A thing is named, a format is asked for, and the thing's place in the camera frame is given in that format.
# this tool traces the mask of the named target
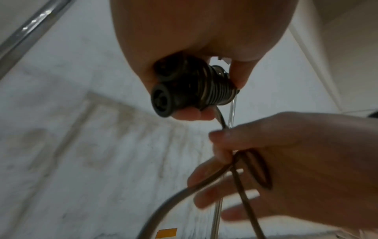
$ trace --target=white wall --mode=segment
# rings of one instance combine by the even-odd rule
[[[369,0],[324,26],[324,41],[343,111],[378,109],[378,1]]]
[[[312,0],[299,0],[289,30],[297,40],[319,79],[341,108],[341,98],[331,74],[322,38],[322,22]]]
[[[0,1],[0,44],[36,13],[48,0]]]

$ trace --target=white floor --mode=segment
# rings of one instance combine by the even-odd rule
[[[289,32],[239,94],[235,124],[288,110],[337,112]],[[217,128],[155,116],[119,50],[108,2],[78,0],[0,81],[1,238],[135,238],[211,156],[206,135]],[[212,210],[189,199],[159,229],[209,238]],[[262,227],[267,236],[331,229],[279,217]],[[220,238],[252,235],[250,225],[221,223]]]

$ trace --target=hand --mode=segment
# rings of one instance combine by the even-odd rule
[[[281,113],[209,137],[216,148],[254,148],[264,157],[272,190],[262,189],[246,170],[240,175],[246,190],[260,194],[250,200],[257,217],[286,215],[340,227],[377,228],[378,119]],[[217,159],[205,162],[189,177],[188,186],[222,166]],[[229,176],[199,192],[194,202],[206,208],[235,193]],[[247,219],[242,205],[221,216],[227,221]]]
[[[115,32],[130,67],[151,93],[153,64],[176,52],[209,60],[232,59],[230,77],[239,89],[253,67],[281,38],[298,0],[111,0]],[[211,109],[191,107],[176,119],[211,120]]]

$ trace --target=orange tag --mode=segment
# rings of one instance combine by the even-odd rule
[[[177,228],[159,230],[155,238],[175,237]]]

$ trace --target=black connector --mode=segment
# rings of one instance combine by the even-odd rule
[[[154,70],[160,83],[152,89],[151,103],[161,117],[188,106],[225,105],[239,92],[222,67],[182,52],[156,62]]]

